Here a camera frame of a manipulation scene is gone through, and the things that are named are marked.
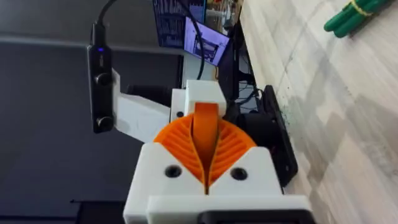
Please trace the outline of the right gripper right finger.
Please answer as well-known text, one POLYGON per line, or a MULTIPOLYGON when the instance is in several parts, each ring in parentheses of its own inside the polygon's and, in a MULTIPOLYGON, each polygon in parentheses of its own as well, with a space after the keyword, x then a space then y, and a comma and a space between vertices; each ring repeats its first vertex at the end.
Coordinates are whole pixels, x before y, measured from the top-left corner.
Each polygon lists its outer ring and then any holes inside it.
POLYGON ((240 128, 221 120, 211 160, 209 195, 282 195, 271 154, 240 128))

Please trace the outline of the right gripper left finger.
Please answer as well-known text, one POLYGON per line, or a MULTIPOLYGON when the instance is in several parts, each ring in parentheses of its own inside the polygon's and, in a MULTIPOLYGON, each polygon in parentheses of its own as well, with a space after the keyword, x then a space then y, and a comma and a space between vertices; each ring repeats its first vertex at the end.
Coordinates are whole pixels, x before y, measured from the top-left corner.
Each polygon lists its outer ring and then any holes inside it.
POLYGON ((126 223, 197 223, 206 175, 192 128, 190 114, 142 146, 123 210, 126 223))

